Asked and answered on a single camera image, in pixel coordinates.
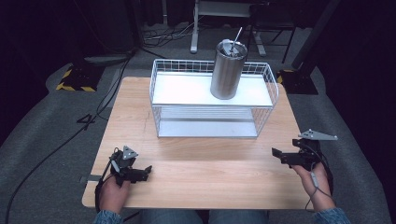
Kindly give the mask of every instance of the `sleeve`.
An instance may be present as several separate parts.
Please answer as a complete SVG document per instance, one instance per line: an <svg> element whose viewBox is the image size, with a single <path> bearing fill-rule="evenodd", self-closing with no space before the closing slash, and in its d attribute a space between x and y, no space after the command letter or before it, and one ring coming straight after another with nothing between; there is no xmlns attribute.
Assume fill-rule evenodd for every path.
<svg viewBox="0 0 396 224"><path fill-rule="evenodd" d="M95 218L93 224L121 224L122 217L114 212L107 210L100 211Z"/></svg>
<svg viewBox="0 0 396 224"><path fill-rule="evenodd" d="M350 224L349 219L341 208L332 208L314 214L317 224Z"/></svg>

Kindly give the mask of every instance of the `white wire basket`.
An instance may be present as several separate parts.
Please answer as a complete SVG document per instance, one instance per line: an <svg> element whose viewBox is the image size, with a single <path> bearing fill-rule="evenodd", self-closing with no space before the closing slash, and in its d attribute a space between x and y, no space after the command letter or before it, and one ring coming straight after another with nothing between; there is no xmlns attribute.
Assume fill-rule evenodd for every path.
<svg viewBox="0 0 396 224"><path fill-rule="evenodd" d="M260 135L278 99L268 63L245 63L234 98L210 92L213 61L155 60L149 98L158 137Z"/></svg>

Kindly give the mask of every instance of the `tumbler lid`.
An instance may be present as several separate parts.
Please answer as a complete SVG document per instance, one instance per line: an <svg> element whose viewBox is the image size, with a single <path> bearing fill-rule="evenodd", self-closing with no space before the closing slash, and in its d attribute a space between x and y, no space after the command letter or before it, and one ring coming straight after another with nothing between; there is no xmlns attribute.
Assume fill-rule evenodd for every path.
<svg viewBox="0 0 396 224"><path fill-rule="evenodd" d="M235 42L233 46L233 41L230 39L223 39L218 44L218 51L227 57L240 58L248 54L247 48L240 42Z"/></svg>

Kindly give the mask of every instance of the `hand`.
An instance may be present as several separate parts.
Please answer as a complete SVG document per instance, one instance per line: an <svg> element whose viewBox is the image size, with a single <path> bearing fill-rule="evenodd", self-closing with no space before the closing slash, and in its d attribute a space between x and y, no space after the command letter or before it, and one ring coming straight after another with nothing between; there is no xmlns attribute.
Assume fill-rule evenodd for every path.
<svg viewBox="0 0 396 224"><path fill-rule="evenodd" d="M130 185L130 181L124 181L120 187L115 176L109 177L99 195L100 209L119 214L128 198Z"/></svg>
<svg viewBox="0 0 396 224"><path fill-rule="evenodd" d="M311 197L315 211L318 212L335 207L334 201L329 197L331 195L329 182L327 181L326 170L321 162L316 164L312 172L314 172L317 178L318 188L327 195L316 189L312 180L311 172L305 170L303 166L294 165L291 167L302 179L305 192Z"/></svg>

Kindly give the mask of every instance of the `stainless steel tumbler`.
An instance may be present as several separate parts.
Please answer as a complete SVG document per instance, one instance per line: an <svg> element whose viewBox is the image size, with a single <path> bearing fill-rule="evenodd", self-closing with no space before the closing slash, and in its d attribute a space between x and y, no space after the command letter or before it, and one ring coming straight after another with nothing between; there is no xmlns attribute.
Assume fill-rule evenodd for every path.
<svg viewBox="0 0 396 224"><path fill-rule="evenodd" d="M240 42L224 39L216 46L210 92L220 100L232 99L236 94L248 49Z"/></svg>

